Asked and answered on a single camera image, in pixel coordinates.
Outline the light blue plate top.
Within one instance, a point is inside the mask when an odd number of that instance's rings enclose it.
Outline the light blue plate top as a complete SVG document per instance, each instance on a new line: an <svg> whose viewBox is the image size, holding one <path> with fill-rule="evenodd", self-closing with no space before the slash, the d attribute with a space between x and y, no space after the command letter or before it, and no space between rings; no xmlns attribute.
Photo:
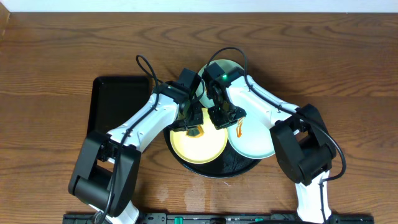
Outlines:
<svg viewBox="0 0 398 224"><path fill-rule="evenodd" d="M232 69L234 69L235 67L238 67L240 69L243 69L243 67L232 60L227 60L227 59L218 59L218 60L213 60L210 62L210 65L216 63L217 65L219 65L221 67L221 69L226 72L229 73L230 71L232 71ZM205 82L202 80L200 85L198 86L196 92L195 92L196 96L198 97L200 103L205 107L205 108L211 108L212 106L214 106L214 102L212 99L207 97L206 94L206 85Z"/></svg>

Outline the orange green sponge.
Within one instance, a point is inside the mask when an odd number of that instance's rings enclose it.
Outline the orange green sponge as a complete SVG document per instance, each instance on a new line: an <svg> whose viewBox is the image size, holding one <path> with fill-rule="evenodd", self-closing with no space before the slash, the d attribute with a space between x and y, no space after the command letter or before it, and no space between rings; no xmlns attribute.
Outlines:
<svg viewBox="0 0 398 224"><path fill-rule="evenodd" d="M195 126L192 129L188 129L186 135L190 138L199 138L204 135L204 130L201 125Z"/></svg>

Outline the yellow plate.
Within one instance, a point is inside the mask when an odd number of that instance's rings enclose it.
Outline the yellow plate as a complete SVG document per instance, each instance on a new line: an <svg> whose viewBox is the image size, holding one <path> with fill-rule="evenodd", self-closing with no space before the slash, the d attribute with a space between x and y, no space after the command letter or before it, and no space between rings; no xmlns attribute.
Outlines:
<svg viewBox="0 0 398 224"><path fill-rule="evenodd" d="M192 164L205 164L215 160L224 151L228 142L226 129L217 130L211 122L208 110L202 108L203 124L197 127L198 134L192 131L170 131L172 152L183 161Z"/></svg>

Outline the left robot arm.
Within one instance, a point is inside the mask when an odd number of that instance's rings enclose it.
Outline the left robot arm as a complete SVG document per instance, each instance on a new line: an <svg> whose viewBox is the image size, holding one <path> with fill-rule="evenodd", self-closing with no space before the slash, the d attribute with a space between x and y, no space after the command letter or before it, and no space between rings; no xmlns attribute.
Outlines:
<svg viewBox="0 0 398 224"><path fill-rule="evenodd" d="M117 128L86 135L68 191L96 209L90 223L135 223L131 198L144 149L164 128L186 130L199 84L182 81L157 85L145 105Z"/></svg>

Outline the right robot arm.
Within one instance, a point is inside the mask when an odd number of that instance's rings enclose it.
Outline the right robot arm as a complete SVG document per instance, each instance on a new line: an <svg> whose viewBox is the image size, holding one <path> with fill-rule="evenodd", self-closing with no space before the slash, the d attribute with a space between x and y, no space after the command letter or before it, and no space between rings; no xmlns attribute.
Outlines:
<svg viewBox="0 0 398 224"><path fill-rule="evenodd" d="M259 86L245 69L226 72L217 63L202 75L208 109L216 129L226 128L235 137L230 143L266 144L284 174L295 184L301 220L326 223L331 216L326 183L331 162L341 152L329 135L319 111L280 100Z"/></svg>

